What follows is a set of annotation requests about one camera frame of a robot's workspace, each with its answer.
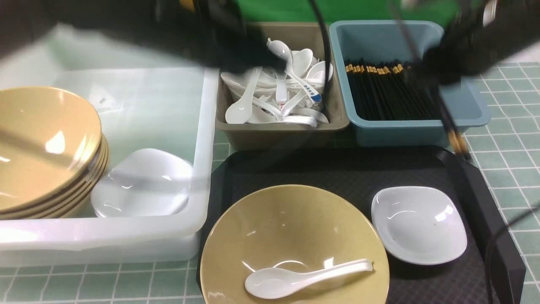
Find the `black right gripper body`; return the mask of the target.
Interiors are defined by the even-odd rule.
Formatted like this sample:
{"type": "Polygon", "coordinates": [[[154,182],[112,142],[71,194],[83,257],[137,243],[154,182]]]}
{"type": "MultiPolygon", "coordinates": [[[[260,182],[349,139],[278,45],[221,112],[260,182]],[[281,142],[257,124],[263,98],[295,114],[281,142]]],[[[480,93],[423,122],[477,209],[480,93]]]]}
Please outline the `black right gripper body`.
{"type": "Polygon", "coordinates": [[[414,42],[407,41],[407,44],[413,61],[405,75],[420,87],[451,85],[463,77],[481,74],[481,64],[478,64],[481,42],[476,38],[438,44],[428,48],[422,57],[414,42]]]}

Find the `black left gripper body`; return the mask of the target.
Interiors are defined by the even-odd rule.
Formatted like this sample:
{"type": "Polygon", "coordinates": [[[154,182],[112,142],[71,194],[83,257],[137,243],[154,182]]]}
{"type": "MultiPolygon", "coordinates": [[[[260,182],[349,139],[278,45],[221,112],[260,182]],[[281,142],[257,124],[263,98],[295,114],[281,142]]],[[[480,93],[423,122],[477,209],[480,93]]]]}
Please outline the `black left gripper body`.
{"type": "Polygon", "coordinates": [[[186,9],[194,15],[188,32],[194,35],[199,62],[228,72],[255,67],[285,70],[285,60],[269,50],[258,25],[245,21],[236,0],[187,0],[186,9]]]}

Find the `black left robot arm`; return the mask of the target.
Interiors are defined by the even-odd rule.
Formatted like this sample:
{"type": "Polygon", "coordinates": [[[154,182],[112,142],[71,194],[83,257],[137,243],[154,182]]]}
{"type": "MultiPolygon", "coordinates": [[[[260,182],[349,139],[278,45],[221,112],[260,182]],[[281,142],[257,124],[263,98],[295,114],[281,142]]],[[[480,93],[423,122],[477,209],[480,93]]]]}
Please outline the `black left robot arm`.
{"type": "Polygon", "coordinates": [[[2,0],[1,57],[59,24],[229,73],[286,68],[262,30],[245,23],[235,0],[2,0]]]}

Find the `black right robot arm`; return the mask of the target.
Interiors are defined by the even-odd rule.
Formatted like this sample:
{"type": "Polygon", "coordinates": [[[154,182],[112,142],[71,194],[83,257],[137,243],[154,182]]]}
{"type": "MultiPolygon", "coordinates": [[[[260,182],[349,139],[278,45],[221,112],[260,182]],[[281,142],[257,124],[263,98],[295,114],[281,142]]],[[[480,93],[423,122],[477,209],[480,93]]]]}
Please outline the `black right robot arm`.
{"type": "Polygon", "coordinates": [[[539,41],[538,0],[459,0],[458,14],[411,68],[425,84],[451,85],[478,76],[539,41]]]}

